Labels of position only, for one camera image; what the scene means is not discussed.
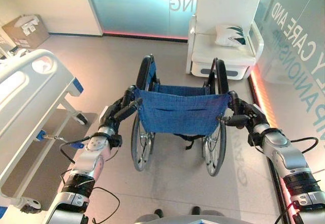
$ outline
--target wheelchair push handle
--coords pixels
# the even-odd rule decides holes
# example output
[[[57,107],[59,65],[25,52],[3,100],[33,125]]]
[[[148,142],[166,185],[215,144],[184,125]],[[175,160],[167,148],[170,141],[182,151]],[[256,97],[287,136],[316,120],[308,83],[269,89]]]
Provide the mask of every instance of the wheelchair push handle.
[[[118,122],[123,121],[124,119],[131,116],[142,104],[142,98],[138,98],[137,100],[130,103],[128,106],[121,109],[114,115],[114,119]]]
[[[127,90],[124,92],[124,96],[122,99],[121,107],[124,108],[128,106],[133,98],[133,91],[136,89],[134,85],[131,85]]]
[[[227,73],[224,65],[224,61],[218,58],[213,59],[211,72],[215,67],[216,76],[217,76],[217,85],[219,94],[225,94],[229,92]]]
[[[232,117],[229,116],[223,117],[221,120],[224,120],[224,123],[227,126],[236,126],[236,127],[243,128],[247,124],[249,120],[249,116],[233,115]]]
[[[240,99],[235,91],[230,91],[229,95],[231,96],[232,100],[230,102],[230,108],[234,111],[234,115],[242,115],[240,113]]]

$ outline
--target white pillow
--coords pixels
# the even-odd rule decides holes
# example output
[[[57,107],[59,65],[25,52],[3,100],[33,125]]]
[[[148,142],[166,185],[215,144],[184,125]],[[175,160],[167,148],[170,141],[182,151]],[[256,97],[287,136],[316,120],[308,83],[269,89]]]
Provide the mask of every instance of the white pillow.
[[[243,29],[234,25],[216,25],[215,43],[221,46],[239,47],[246,45]]]

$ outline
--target wheelchair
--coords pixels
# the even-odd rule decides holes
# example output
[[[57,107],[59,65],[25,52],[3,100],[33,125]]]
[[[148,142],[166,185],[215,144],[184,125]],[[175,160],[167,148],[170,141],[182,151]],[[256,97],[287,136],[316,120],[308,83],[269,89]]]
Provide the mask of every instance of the wheelchair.
[[[226,148],[226,127],[222,117],[231,97],[222,60],[215,58],[203,87],[162,85],[153,55],[141,63],[134,90],[142,98],[132,128],[131,152],[136,170],[143,171],[152,155],[156,133],[177,135],[186,141],[201,139],[202,156],[208,173],[219,172]]]

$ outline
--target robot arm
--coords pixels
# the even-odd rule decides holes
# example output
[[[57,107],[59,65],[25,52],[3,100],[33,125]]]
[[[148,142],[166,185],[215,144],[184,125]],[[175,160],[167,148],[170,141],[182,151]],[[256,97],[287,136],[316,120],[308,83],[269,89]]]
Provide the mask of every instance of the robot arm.
[[[61,192],[52,202],[43,224],[88,223],[84,212],[88,207],[94,184],[102,172],[104,162],[110,158],[111,149],[122,144],[122,137],[118,135],[119,124],[132,115],[142,103],[141,99],[130,103],[134,89],[135,87],[131,86],[123,98],[104,109],[98,132],[85,144],[84,151],[75,162]]]
[[[248,143],[260,146],[273,163],[290,193],[293,207],[299,212],[293,216],[296,224],[321,224],[325,222],[325,193],[314,179],[303,154],[279,130],[270,128],[262,110],[248,104],[230,92],[229,107],[234,111],[226,118],[226,125],[243,128],[249,132]]]

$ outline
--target wheelchair seat strap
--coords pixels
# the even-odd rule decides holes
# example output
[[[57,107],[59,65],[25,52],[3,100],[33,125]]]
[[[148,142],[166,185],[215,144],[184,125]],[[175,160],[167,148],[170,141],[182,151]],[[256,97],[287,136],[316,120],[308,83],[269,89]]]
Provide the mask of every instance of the wheelchair seat strap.
[[[189,150],[189,149],[192,149],[192,146],[194,144],[194,140],[195,139],[199,139],[199,138],[202,138],[204,137],[205,135],[194,135],[194,136],[187,136],[187,135],[183,135],[183,134],[174,134],[176,136],[179,136],[181,137],[182,139],[186,140],[186,141],[190,141],[192,142],[191,145],[187,146],[185,149],[186,150]]]

